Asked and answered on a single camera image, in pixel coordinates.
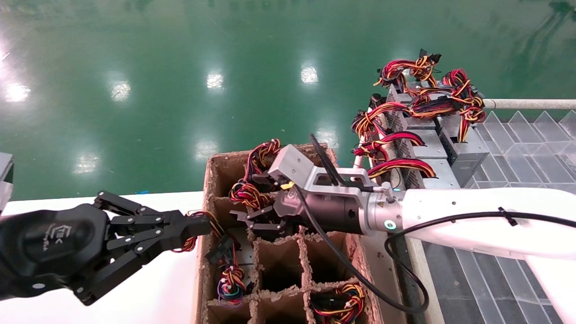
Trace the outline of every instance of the glossy floor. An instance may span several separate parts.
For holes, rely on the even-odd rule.
[[[574,98],[568,3],[0,1],[0,151],[14,199],[200,190],[215,152],[337,148],[376,69],[443,54],[488,97]]]

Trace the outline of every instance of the wire bundle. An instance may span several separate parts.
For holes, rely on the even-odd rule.
[[[364,142],[353,149],[352,153],[356,156],[366,156],[372,160],[388,161],[388,154],[384,149],[384,145],[400,139],[408,139],[414,146],[424,145],[424,141],[422,141],[422,138],[417,134],[410,131],[397,131],[396,133],[384,136],[381,140]],[[384,156],[383,159],[378,157],[379,153]]]
[[[248,155],[244,177],[232,186],[229,197],[233,202],[241,202],[252,209],[261,209],[270,204],[269,197],[261,194],[254,184],[250,183],[252,175],[261,174],[269,167],[266,158],[278,154],[282,146],[280,140],[273,138],[255,147]]]
[[[486,112],[482,109],[484,107],[482,95],[474,91],[475,88],[470,84],[470,79],[463,69],[450,71],[442,78],[442,83],[456,89],[452,93],[452,99],[461,104],[458,142],[464,142],[470,125],[486,117]]]
[[[186,216],[188,216],[188,217],[196,217],[196,216],[201,216],[201,215],[207,215],[208,216],[208,218],[210,219],[210,225],[212,226],[212,233],[214,233],[216,235],[216,237],[218,239],[220,239],[222,237],[222,235],[224,235],[225,231],[222,228],[222,226],[220,225],[220,223],[218,222],[218,220],[216,220],[214,215],[212,215],[210,212],[205,212],[204,210],[186,213]],[[178,250],[172,250],[172,251],[176,252],[176,253],[190,252],[190,251],[194,250],[194,248],[196,247],[197,239],[198,239],[197,236],[193,236],[191,238],[188,238],[186,240],[186,242],[184,242],[184,245],[182,246],[182,248],[180,248]]]
[[[222,278],[218,281],[217,293],[218,301],[232,304],[238,307],[242,303],[242,297],[246,294],[246,285],[244,285],[244,270],[238,266],[236,260],[236,249],[232,247],[233,264],[222,271]]]
[[[241,202],[244,206],[254,210],[261,209],[270,204],[270,197],[261,194],[252,184],[240,179],[230,191],[230,200]]]
[[[436,173],[428,163],[418,159],[409,159],[407,157],[399,157],[398,159],[392,159],[375,165],[373,168],[368,170],[368,177],[376,178],[394,168],[416,169],[422,171],[426,178],[436,178]]]
[[[404,70],[409,70],[410,75],[417,80],[428,81],[430,85],[436,86],[436,79],[432,76],[434,65],[437,61],[431,56],[424,55],[416,61],[409,61],[407,59],[397,59],[389,62],[383,69],[379,70],[378,81],[374,86],[381,84],[382,86],[390,86],[390,84],[398,84],[401,93],[409,92],[406,76],[402,73]]]
[[[406,111],[407,107],[401,103],[384,103],[372,111],[358,111],[352,122],[352,131],[358,134],[358,138],[368,137],[370,133],[376,131],[382,136],[386,136],[386,130],[382,127],[378,115],[387,111]]]
[[[322,317],[322,324],[354,324],[364,310],[364,291],[357,284],[347,284],[336,289],[336,294],[349,297],[343,309],[323,310],[312,306],[314,312]]]

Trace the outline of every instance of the cardboard compartment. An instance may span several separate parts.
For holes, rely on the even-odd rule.
[[[258,321],[265,324],[308,324],[304,309],[304,294],[291,291],[282,296],[260,294]]]
[[[296,147],[320,166],[320,160],[312,145]],[[242,248],[242,254],[248,255],[243,255],[240,262],[253,263],[245,268],[245,272],[255,286],[252,293],[243,298],[241,306],[231,308],[220,305],[216,286],[222,269],[210,265],[204,258],[217,244],[217,240],[213,235],[201,236],[196,247],[199,268],[192,288],[197,292],[192,307],[192,313],[196,317],[192,322],[312,324],[314,320],[308,307],[310,294],[323,289],[334,289],[345,283],[342,281],[355,278],[351,278],[344,266],[339,264],[334,253],[318,234],[307,234],[304,228],[300,228],[294,235],[268,242],[256,238],[253,232],[246,230],[243,223],[230,215],[231,210],[246,212],[244,206],[230,201],[228,192],[244,175],[248,153],[249,151],[217,154],[208,160],[204,180],[204,209],[212,213],[225,230],[243,241],[243,247],[247,246]],[[327,154],[336,164],[334,152],[327,150]],[[329,233],[329,236],[340,250],[351,258],[353,265],[371,280],[372,275],[367,269],[359,236],[344,233]],[[371,293],[367,295],[367,300],[369,302],[365,307],[366,316],[357,322],[382,324],[380,308]]]
[[[312,287],[313,292],[310,294],[306,294],[304,296],[304,302],[307,304],[307,308],[310,309],[310,313],[308,313],[307,318],[309,319],[308,322],[310,323],[315,323],[315,324],[322,324],[321,322],[315,321],[314,320],[314,314],[313,314],[313,310],[310,308],[310,298],[317,293],[323,293],[323,292],[333,292],[336,288],[340,288],[346,284],[357,284],[358,280],[356,278],[347,280],[345,282],[331,282],[328,284],[315,284]],[[366,299],[365,299],[365,306],[364,306],[364,310],[369,309],[369,303],[370,303],[370,297],[368,295],[366,295]],[[356,318],[355,321],[356,324],[367,324],[369,323],[368,321],[368,316],[366,315],[366,311],[363,311],[362,314],[360,314],[360,316],[358,316]]]
[[[345,256],[351,259],[345,233],[330,232],[328,237]],[[314,282],[346,281],[352,277],[348,269],[338,260],[332,249],[322,240],[320,235],[306,235],[304,241]]]
[[[300,248],[295,237],[275,243],[257,240],[255,250],[262,290],[279,292],[294,285],[302,287]]]
[[[246,324],[250,320],[250,309],[248,303],[244,303],[237,308],[230,308],[214,304],[210,301],[208,304],[208,323],[209,324]]]

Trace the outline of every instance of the black cable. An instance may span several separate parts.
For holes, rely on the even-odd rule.
[[[332,251],[334,251],[334,253],[338,257],[338,259],[346,266],[346,268],[348,268],[348,270],[350,270],[350,272],[352,272],[356,276],[356,278],[358,278],[358,280],[361,283],[364,284],[364,286],[366,286],[370,291],[372,291],[376,296],[378,296],[378,298],[382,299],[387,304],[389,304],[390,306],[392,306],[392,307],[394,307],[400,311],[403,311],[403,312],[406,312],[409,314],[416,314],[416,313],[424,312],[428,308],[428,304],[430,303],[430,298],[428,296],[428,291],[426,290],[426,287],[424,287],[424,284],[422,284],[420,279],[418,279],[418,277],[412,271],[410,271],[410,269],[408,269],[406,266],[404,266],[403,263],[401,264],[403,266],[402,269],[404,271],[406,271],[406,273],[408,274],[408,277],[412,278],[416,282],[418,287],[420,287],[420,289],[422,290],[422,295],[424,296],[424,303],[422,303],[421,306],[419,306],[419,307],[407,307],[407,306],[404,306],[398,302],[395,302],[394,300],[392,300],[392,298],[386,296],[383,292],[381,292],[378,288],[376,288],[370,281],[368,281],[368,279],[366,279],[366,277],[364,277],[358,271],[358,269],[356,269],[352,265],[352,263],[350,263],[350,261],[348,261],[348,258],[346,258],[346,256],[344,256],[342,254],[342,252],[340,252],[340,250],[336,246],[334,246],[334,243],[332,243],[332,241],[330,240],[330,238],[328,237],[326,232],[324,232],[322,230],[322,228],[320,227],[320,224],[318,224],[318,221],[316,221],[314,216],[312,216],[312,211],[310,210],[310,206],[308,206],[308,203],[306,202],[306,199],[304,198],[304,194],[302,193],[302,190],[296,185],[294,186],[294,188],[296,189],[296,193],[298,194],[298,197],[300,198],[300,201],[302,202],[302,206],[304,207],[304,211],[306,212],[306,215],[308,216],[308,220],[310,221],[310,223],[312,223],[312,226],[314,226],[314,229],[316,230],[316,232],[318,232],[318,234],[320,234],[320,236],[326,242],[326,244],[332,249]]]
[[[398,184],[392,188],[392,190],[400,187],[400,184],[402,183],[402,174],[400,173],[400,168],[394,168],[394,170],[396,170],[396,173],[398,173]],[[392,175],[390,175],[390,185],[392,185]]]
[[[547,221],[547,222],[554,223],[554,224],[559,224],[559,225],[564,225],[564,226],[576,228],[576,221],[566,220],[563,218],[552,217],[552,216],[530,214],[530,213],[494,211],[494,212],[484,212],[484,213],[460,214],[460,215],[448,216],[448,217],[438,218],[436,220],[427,221],[427,222],[424,222],[424,223],[421,223],[418,225],[414,225],[410,228],[404,229],[398,233],[394,233],[393,235],[389,236],[386,239],[386,241],[384,242],[384,248],[386,249],[386,252],[388,252],[388,254],[390,254],[392,259],[397,261],[397,260],[399,260],[399,258],[394,252],[392,252],[390,245],[392,244],[392,240],[394,240],[400,236],[404,236],[408,233],[412,233],[414,231],[417,231],[419,229],[423,229],[426,227],[430,227],[430,226],[434,226],[434,225],[438,225],[438,224],[442,224],[442,223],[447,223],[449,221],[455,222],[458,220],[466,220],[466,219],[471,219],[471,218],[488,218],[488,217],[505,217],[508,219],[508,222],[511,222],[511,226],[513,226],[512,223],[514,222],[514,220],[513,220],[514,218],[520,218],[520,219],[524,218],[524,219],[528,219],[528,220]]]
[[[316,153],[318,154],[318,157],[320,158],[322,165],[326,169],[326,173],[328,174],[328,177],[330,177],[330,181],[332,182],[333,186],[337,186],[338,184],[340,184],[343,187],[356,187],[359,188],[361,191],[367,193],[374,192],[374,187],[366,187],[361,182],[345,181],[342,178],[342,176],[338,173],[332,162],[330,161],[330,158],[326,155],[326,153],[322,149],[322,146],[320,146],[320,143],[318,143],[318,140],[316,139],[314,134],[310,134],[310,140],[312,141],[314,150],[316,150]]]
[[[346,183],[344,182],[344,179],[342,179],[342,177],[338,174],[338,172],[336,171],[336,168],[334,167],[334,165],[330,161],[330,158],[328,158],[326,153],[324,153],[322,146],[320,146],[320,143],[318,143],[318,140],[316,139],[314,134],[310,134],[310,139],[312,140],[312,145],[314,146],[314,150],[316,150],[316,153],[318,154],[318,157],[320,158],[322,165],[326,169],[326,173],[328,174],[328,177],[330,177],[330,181],[332,182],[332,185],[337,186],[338,184],[341,184],[342,186],[346,187]]]

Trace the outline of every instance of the white table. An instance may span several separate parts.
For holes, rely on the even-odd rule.
[[[202,208],[203,193],[168,193],[123,196],[141,205],[166,211]],[[94,197],[9,202],[3,215],[39,209],[69,209],[91,203]],[[196,250],[162,253],[140,271],[90,307],[84,306],[67,289],[33,298],[0,302],[1,324],[147,324],[192,322],[193,279]]]

